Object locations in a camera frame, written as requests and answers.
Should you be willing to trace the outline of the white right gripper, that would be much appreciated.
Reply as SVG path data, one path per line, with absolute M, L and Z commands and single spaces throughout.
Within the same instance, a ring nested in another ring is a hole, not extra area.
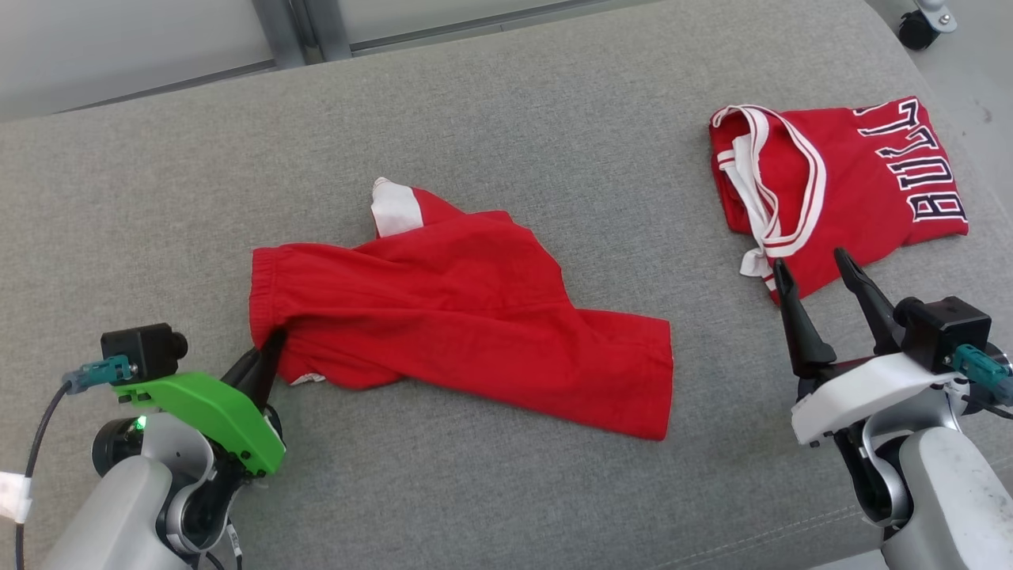
M 793 405 L 791 426 L 801 445 L 907 401 L 929 386 L 963 376 L 952 370 L 932 373 L 898 353 L 904 329 L 893 319 L 893 303 L 846 249 L 836 248 L 833 257 L 840 278 L 861 307 L 875 340 L 873 353 L 877 357 L 829 380 Z M 799 379 L 817 379 L 825 368 L 836 362 L 836 352 L 821 338 L 808 317 L 799 297 L 799 284 L 785 260 L 776 260 L 773 275 L 792 371 Z

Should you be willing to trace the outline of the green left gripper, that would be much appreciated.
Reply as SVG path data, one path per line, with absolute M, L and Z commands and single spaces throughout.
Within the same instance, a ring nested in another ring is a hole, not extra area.
M 138 407 L 157 407 L 235 454 L 253 475 L 275 475 L 286 447 L 264 418 L 288 332 L 274 329 L 221 376 L 177 373 L 136 385 L 113 386 Z

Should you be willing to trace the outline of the red Bulls basketball jersey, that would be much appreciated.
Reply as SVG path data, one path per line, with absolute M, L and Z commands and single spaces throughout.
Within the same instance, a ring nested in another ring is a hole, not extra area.
M 728 105 L 708 133 L 727 226 L 753 243 L 739 274 L 771 299 L 778 260 L 806 297 L 839 279 L 836 249 L 864 266 L 969 233 L 947 151 L 914 95 L 861 108 Z

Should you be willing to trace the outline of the red shorts with white stripes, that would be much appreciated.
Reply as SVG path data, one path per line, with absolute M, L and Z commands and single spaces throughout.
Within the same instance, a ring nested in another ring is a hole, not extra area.
M 376 238 L 251 253 L 249 328 L 286 333 L 279 375 L 369 390 L 405 378 L 646 440 L 668 434 L 672 327 L 578 308 L 504 211 L 467 213 L 378 178 Z

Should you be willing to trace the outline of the black caster wheel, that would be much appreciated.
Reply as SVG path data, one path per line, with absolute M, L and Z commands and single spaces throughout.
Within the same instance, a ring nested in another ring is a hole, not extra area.
M 938 39 L 958 29 L 948 0 L 912 0 L 916 9 L 901 16 L 897 37 L 911 51 L 923 51 Z

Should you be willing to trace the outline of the grey partition post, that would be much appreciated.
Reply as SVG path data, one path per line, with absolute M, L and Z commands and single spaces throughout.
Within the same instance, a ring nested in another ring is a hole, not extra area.
M 271 50 L 275 67 L 283 70 L 304 67 L 305 46 L 290 0 L 249 1 Z
M 340 0 L 289 0 L 289 3 L 309 65 L 352 58 Z

